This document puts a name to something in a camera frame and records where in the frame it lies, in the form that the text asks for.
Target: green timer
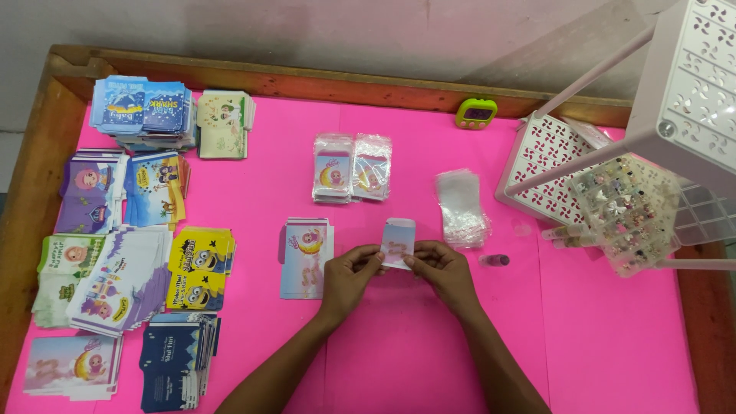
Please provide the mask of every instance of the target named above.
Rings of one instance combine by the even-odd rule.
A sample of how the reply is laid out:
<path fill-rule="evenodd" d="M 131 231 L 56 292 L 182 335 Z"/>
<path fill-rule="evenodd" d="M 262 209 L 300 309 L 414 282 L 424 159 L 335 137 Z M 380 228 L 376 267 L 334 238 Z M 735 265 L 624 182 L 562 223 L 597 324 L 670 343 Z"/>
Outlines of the green timer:
<path fill-rule="evenodd" d="M 496 116 L 498 107 L 490 99 L 468 99 L 460 104 L 455 124 L 468 130 L 482 130 Z"/>

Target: wooden table frame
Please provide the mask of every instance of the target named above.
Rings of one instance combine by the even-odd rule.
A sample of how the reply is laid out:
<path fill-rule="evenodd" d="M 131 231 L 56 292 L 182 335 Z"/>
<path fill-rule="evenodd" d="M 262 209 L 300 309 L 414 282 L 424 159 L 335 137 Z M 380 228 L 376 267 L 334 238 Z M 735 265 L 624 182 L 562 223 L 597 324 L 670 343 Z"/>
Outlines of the wooden table frame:
<path fill-rule="evenodd" d="M 236 89 L 268 97 L 450 113 L 465 99 L 490 98 L 497 102 L 498 116 L 503 118 L 527 116 L 551 97 L 485 86 L 53 45 L 0 217 L 3 411 L 38 291 L 35 267 L 41 240 L 53 232 L 61 204 L 58 189 L 63 166 L 77 148 L 95 80 L 110 74 L 181 81 L 192 89 Z M 621 99 L 573 97 L 552 115 L 626 127 L 631 104 Z M 723 243 L 718 242 L 682 248 L 676 256 L 716 259 L 725 257 L 725 252 Z M 731 280 L 727 272 L 700 270 L 680 270 L 678 280 L 701 414 L 736 413 L 736 307 Z"/>

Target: clear plastic bag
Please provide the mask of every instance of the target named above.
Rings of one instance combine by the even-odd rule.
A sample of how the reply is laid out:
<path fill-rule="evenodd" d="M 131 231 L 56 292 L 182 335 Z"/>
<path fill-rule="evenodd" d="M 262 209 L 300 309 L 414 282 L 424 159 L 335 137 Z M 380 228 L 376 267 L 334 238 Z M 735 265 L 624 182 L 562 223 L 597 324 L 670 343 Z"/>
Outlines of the clear plastic bag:
<path fill-rule="evenodd" d="M 314 139 L 315 203 L 346 204 L 353 196 L 353 136 L 319 133 Z"/>
<path fill-rule="evenodd" d="M 355 137 L 353 194 L 361 199 L 384 201 L 389 198 L 391 139 L 359 133 Z"/>
<path fill-rule="evenodd" d="M 436 180 L 444 238 L 453 248 L 479 248 L 491 234 L 481 208 L 480 179 L 468 169 L 443 172 Z"/>

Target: small bottle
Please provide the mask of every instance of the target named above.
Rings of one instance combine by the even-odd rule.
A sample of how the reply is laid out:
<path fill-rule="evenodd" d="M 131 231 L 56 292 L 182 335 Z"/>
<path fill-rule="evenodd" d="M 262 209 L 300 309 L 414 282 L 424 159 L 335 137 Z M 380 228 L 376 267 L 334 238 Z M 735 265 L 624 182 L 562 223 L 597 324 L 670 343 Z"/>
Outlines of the small bottle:
<path fill-rule="evenodd" d="M 556 249 L 564 248 L 588 248 L 590 246 L 597 246 L 598 242 L 594 236 L 576 236 L 576 237 L 565 237 L 564 239 L 552 240 L 552 245 Z"/>
<path fill-rule="evenodd" d="M 542 231 L 544 240 L 561 239 L 562 237 L 582 236 L 588 231 L 588 225 L 584 223 L 563 225 L 558 228 L 550 228 Z"/>
<path fill-rule="evenodd" d="M 478 264 L 481 266 L 506 266 L 511 262 L 505 254 L 483 255 L 478 257 Z"/>

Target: gray wall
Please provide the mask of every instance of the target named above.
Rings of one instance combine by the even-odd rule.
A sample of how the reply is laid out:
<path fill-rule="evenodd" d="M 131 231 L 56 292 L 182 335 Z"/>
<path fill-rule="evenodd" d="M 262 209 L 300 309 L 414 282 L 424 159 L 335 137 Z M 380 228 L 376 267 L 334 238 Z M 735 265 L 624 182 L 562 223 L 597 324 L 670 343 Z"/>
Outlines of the gray wall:
<path fill-rule="evenodd" d="M 674 2 L 4 0 L 0 133 L 25 128 L 53 43 L 558 92 Z M 645 53 L 584 93 L 633 97 Z"/>

